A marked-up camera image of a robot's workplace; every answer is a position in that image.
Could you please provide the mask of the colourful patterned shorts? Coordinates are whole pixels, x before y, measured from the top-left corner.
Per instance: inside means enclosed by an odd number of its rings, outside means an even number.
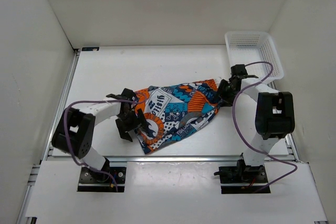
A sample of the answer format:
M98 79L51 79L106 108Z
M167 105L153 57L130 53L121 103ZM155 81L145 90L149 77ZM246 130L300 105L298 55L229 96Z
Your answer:
M149 131L136 130L144 154L179 142L208 125L219 111L215 101L220 79L185 82L136 91Z

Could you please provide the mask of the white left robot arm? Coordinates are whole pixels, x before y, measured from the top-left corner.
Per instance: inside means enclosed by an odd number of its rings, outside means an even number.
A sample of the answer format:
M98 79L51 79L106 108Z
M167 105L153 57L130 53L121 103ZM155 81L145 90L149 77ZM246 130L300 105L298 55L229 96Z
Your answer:
M132 142L132 131L149 132L144 109L137 107L148 98L148 94L125 88L121 94L111 93L100 101L74 102L63 111L51 144L86 167L98 182L105 182L111 178L110 163L92 147L95 126L115 116L120 138Z

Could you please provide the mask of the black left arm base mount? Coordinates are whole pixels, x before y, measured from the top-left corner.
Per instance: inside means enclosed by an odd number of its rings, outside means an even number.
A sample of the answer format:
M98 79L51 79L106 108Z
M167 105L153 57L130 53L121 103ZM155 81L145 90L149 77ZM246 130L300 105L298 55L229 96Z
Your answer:
M78 192L90 193L123 193L127 168L125 166L110 166L109 174L95 173L87 167L82 167L78 179Z

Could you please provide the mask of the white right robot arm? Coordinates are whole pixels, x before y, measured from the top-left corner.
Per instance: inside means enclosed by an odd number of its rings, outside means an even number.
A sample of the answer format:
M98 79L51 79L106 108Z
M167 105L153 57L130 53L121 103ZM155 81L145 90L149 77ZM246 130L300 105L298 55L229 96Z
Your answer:
M248 74L246 67L254 64L267 65L267 74L262 78ZM242 182L253 178L263 167L264 159L270 157L269 152L273 146L295 129L292 94L280 92L264 84L273 70L273 65L266 61L234 65L231 67L231 77L228 81L221 80L215 95L215 101L221 107L232 108L234 126L247 146L236 168L236 177ZM256 133L250 143L244 138L236 119L236 105L243 93L256 102Z

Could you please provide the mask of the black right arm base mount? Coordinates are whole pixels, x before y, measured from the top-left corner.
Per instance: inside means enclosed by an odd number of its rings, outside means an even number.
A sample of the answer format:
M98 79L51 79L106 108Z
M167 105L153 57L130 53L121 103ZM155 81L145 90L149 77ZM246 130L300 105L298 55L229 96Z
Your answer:
M239 159L235 166L220 166L214 173L219 177L221 194L270 194L264 165L249 166Z

